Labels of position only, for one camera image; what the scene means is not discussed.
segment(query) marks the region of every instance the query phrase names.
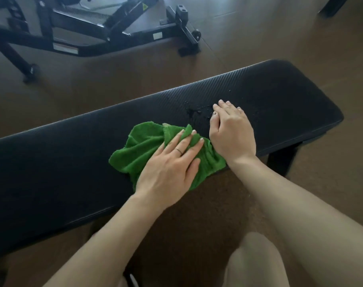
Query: sticker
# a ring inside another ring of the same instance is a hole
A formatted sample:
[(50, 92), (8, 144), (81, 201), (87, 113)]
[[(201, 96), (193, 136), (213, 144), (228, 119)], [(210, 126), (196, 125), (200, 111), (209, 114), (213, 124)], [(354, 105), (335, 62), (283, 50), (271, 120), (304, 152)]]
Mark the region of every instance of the sticker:
[(78, 48), (63, 44), (53, 43), (53, 48), (58, 51), (64, 51), (72, 54), (78, 54)]
[(154, 40), (163, 38), (163, 33), (160, 31), (158, 33), (154, 33), (152, 35), (154, 37)]

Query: silver ring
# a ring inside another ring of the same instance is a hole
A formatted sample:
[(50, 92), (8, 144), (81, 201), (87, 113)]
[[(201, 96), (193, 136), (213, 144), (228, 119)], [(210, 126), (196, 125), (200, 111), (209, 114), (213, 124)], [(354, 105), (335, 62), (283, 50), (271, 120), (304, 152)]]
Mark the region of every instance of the silver ring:
[(180, 156), (182, 156), (182, 155), (183, 155), (183, 152), (182, 152), (182, 151), (180, 151), (178, 148), (175, 148), (175, 150), (178, 150), (178, 151), (180, 152)]

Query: flat bench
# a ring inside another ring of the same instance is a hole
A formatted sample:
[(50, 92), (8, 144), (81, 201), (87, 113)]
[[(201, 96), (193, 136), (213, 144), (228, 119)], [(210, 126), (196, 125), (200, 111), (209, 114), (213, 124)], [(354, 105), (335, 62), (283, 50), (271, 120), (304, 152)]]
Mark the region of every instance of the flat bench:
[(1, 138), (0, 256), (117, 211), (132, 185), (108, 159), (132, 127), (189, 123), (208, 137), (219, 99), (246, 112), (257, 155), (282, 175), (298, 146), (343, 119), (291, 63), (269, 60)]

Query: gym equipment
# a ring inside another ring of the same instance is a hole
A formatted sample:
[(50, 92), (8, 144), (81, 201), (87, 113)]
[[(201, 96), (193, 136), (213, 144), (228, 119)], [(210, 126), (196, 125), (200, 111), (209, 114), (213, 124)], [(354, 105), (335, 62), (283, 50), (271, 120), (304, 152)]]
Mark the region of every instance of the gym equipment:
[[(183, 5), (177, 5), (175, 11), (167, 6), (167, 18), (161, 20), (160, 26), (156, 28), (126, 33), (125, 30), (153, 7), (158, 0), (127, 0), (119, 4), (119, 8), (112, 15), (97, 13), (95, 8), (88, 8), (85, 5), (82, 6), (82, 9), (69, 6), (79, 3), (80, 0), (34, 1), (42, 36), (30, 33), (25, 16), (15, 0), (0, 0), (0, 9), (8, 9), (11, 15), (7, 19), (9, 28), (0, 26), (0, 52), (23, 73), (26, 83), (37, 78), (39, 67), (25, 61), (10, 46), (10, 43), (61, 54), (91, 57), (161, 39), (183, 37), (186, 47), (179, 49), (181, 56), (197, 54), (200, 51), (198, 41), (201, 38), (201, 33), (198, 30), (190, 32), (186, 27), (188, 10)], [(69, 43), (55, 38), (53, 28), (77, 32), (101, 39), (103, 42), (93, 45)]]
[(133, 126), (191, 124), (208, 137), (219, 99), (245, 111), (257, 155), (269, 154), (267, 165), (281, 175), (300, 146), (343, 120), (296, 67), (269, 60), (1, 138), (0, 256), (116, 212), (133, 190), (108, 159)]

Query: brown floor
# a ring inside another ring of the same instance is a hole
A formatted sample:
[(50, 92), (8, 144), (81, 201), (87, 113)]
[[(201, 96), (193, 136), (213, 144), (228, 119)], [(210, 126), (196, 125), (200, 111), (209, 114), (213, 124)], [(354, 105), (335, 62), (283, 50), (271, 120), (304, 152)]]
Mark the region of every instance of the brown floor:
[[(43, 78), (31, 86), (23, 85), (19, 72), (0, 56), (0, 137), (283, 58), (345, 115), (340, 126), (302, 148), (289, 178), (363, 225), (363, 0), (348, 0), (328, 20), (316, 16), (327, 0), (165, 2), (189, 9), (192, 26), (203, 35), (199, 55), (180, 58), (177, 40), (85, 59), (16, 47), (41, 65)], [(159, 3), (133, 28), (153, 25), (162, 14)], [(91, 227), (1, 258), (0, 268), (9, 269), (5, 287), (41, 286), (86, 241)], [(315, 285), (230, 171), (208, 178), (167, 210), (130, 266), (144, 286), (215, 286), (250, 230), (276, 244), (291, 286)]]

